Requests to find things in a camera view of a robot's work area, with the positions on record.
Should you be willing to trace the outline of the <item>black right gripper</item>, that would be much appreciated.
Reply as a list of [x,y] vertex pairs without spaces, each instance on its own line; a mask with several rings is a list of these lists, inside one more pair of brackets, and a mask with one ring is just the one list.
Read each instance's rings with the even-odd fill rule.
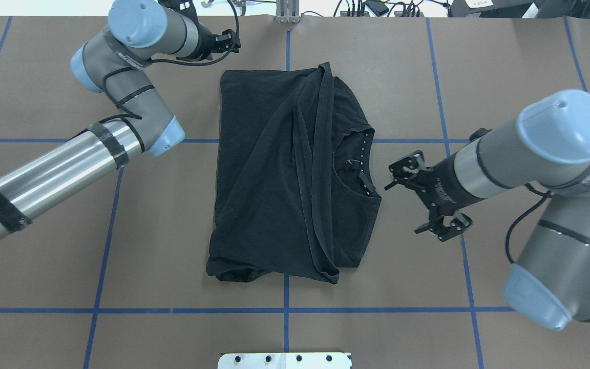
[[[424,203],[434,203],[441,215],[417,227],[414,233],[432,233],[439,241],[447,241],[465,233],[473,224],[473,220],[464,213],[454,213],[472,204],[472,194],[461,186],[454,162],[456,157],[450,156],[428,168],[424,153],[415,150],[388,166],[392,180],[384,187],[388,191],[396,185],[402,185],[412,191],[423,191]],[[448,225],[445,216],[450,216]]]

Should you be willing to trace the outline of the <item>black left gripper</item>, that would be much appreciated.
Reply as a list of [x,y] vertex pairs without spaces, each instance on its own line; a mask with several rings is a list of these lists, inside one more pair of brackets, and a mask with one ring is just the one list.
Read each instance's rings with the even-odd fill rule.
[[211,33],[203,24],[197,24],[198,42],[193,51],[193,61],[212,61],[213,55],[223,52],[216,40],[218,35]]

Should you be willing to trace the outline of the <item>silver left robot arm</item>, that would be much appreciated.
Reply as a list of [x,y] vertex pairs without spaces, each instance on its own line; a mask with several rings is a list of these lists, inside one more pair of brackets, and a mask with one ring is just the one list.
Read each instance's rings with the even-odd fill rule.
[[51,152],[0,178],[0,240],[108,173],[147,152],[160,156],[185,139],[176,115],[145,74],[159,63],[209,66],[239,51],[239,28],[213,34],[191,1],[114,1],[105,28],[75,52],[75,79],[104,93],[117,115],[89,125]]

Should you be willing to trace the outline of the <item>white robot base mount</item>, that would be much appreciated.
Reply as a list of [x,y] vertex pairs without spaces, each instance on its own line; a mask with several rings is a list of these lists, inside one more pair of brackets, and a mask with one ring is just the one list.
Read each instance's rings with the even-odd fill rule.
[[218,368],[352,368],[350,353],[340,351],[227,353],[218,360]]

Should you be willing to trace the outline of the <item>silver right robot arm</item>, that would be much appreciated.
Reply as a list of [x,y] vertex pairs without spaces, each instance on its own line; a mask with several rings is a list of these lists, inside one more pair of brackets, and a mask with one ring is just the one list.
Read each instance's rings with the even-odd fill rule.
[[446,241],[472,220],[461,211],[537,182],[547,207],[512,262],[502,298],[550,330],[590,325],[590,94],[562,90],[496,129],[482,129],[435,165],[416,150],[389,165],[386,186],[403,185],[426,206],[416,233]]

